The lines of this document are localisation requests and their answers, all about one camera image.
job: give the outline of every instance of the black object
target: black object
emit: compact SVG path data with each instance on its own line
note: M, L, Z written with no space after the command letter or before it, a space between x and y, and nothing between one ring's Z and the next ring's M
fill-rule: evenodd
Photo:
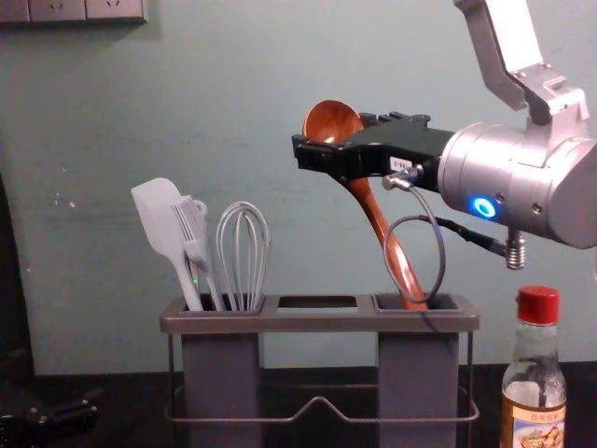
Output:
M0 384L0 448L45 448L90 431L96 417L97 408L88 399L49 407L8 381Z
M429 222L429 217L426 215L419 215L418 219L424 222ZM474 245L478 245L485 250L489 250L500 257L506 256L506 245L497 241L495 238L467 229L465 226L443 217L436 217L436 221L438 226L445 227L450 231L458 233L463 240L473 243Z
M0 378L34 374L29 323L7 193L0 176Z
M453 133L427 126L427 115L407 116L398 112L375 116L360 114L365 129L342 142L322 143L304 135L293 135L292 146L298 168L326 173L341 184L362 177L389 175L391 158L421 165L423 175L414 185L437 191L439 157Z

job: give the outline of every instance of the glass bottle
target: glass bottle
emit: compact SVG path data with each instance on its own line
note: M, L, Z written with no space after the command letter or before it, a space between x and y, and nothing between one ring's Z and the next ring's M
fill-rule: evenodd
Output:
M501 448L563 448L566 383L558 362L560 293L519 290L514 357L502 382Z

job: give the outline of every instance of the teal wall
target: teal wall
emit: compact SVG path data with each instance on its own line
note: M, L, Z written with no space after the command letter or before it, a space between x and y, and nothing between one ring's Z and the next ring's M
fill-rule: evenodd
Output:
M597 4L530 5L547 61L597 105ZM273 233L271 293L390 291L353 198L297 169L290 136L306 111L331 97L426 113L449 130L524 123L484 89L451 0L149 0L149 14L138 28L0 33L0 169L39 373L165 368L158 318L180 291L145 238L131 187L168 177L212 217L236 200L257 204ZM420 213L410 196L372 184L389 218ZM505 237L426 197L439 216ZM400 235L430 285L432 232ZM529 237L528 267L512 273L452 235L446 246L444 289L481 311L479 362L509 358L514 296L527 283L562 290L562 358L597 359L593 251ZM371 335L268 338L266 362L368 364L372 347Z

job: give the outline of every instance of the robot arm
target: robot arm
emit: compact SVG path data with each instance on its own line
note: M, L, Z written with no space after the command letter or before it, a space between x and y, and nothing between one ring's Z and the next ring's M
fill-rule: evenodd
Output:
M441 194L445 203L508 227L507 267L524 262L521 231L577 248L597 245L597 141L587 135L584 91L546 63L526 0L454 0L464 13L487 88L524 130L475 123L456 133L430 118L362 114L367 128L337 144L293 137L300 168L339 182L385 176Z

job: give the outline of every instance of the wooden ladle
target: wooden ladle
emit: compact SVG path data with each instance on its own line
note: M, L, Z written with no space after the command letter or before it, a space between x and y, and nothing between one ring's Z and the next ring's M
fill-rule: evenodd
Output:
M362 131L364 128L365 126L358 112L349 105L337 100L324 100L309 111L302 125L302 133L307 138L318 142L337 143L347 139L354 133ZM377 235L377 239L383 245L383 238L388 232L389 226L379 204L375 200L375 196L373 196L368 179L365 177L352 180L348 182L346 188L360 203ZM407 256L394 235L390 236L388 249L390 268L400 285L415 299L422 299L424 297L423 290ZM405 297L402 298L402 301L404 308L407 310L427 309L425 303L413 303Z

